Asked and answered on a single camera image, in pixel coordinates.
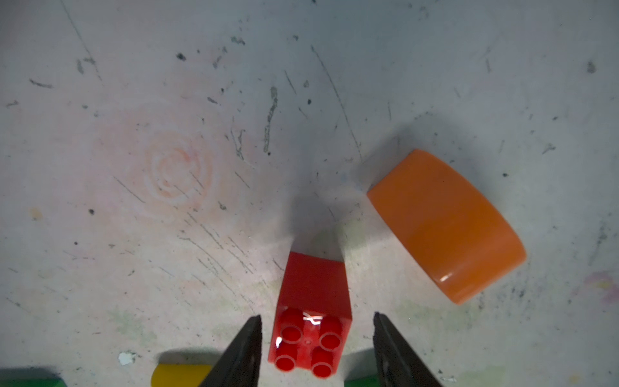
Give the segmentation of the small green lego brick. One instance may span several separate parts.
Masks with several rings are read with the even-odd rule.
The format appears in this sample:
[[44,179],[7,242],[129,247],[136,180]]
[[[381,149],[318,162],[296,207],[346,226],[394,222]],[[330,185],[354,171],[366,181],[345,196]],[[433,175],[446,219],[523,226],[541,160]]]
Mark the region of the small green lego brick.
[[380,381],[377,376],[367,376],[345,381],[344,387],[380,387]]

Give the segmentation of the small red lego brick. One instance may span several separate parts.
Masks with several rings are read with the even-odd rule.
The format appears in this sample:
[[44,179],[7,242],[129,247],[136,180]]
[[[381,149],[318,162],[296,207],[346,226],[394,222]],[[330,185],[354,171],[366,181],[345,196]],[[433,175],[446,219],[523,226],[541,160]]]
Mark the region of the small red lego brick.
[[291,252],[277,301],[269,362],[282,372],[336,374],[352,324],[345,264]]

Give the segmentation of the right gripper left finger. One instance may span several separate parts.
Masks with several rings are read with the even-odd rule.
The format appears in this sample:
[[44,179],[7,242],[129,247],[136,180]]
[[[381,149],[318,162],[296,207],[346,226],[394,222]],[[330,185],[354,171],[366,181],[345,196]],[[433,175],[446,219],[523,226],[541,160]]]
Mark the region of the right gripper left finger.
[[256,387],[262,356],[262,320],[252,316],[199,387]]

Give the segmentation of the orange round lego piece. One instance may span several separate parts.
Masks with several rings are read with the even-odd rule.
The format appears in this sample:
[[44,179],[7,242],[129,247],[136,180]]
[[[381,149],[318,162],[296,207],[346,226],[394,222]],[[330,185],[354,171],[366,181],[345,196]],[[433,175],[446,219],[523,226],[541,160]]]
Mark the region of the orange round lego piece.
[[445,162],[414,150],[368,192],[408,253],[455,304],[475,297],[526,260],[501,213]]

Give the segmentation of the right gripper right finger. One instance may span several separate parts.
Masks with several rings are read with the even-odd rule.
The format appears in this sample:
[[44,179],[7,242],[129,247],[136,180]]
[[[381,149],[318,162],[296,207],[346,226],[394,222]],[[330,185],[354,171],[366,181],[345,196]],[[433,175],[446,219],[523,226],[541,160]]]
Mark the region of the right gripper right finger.
[[373,347],[380,386],[442,387],[386,314],[373,316]]

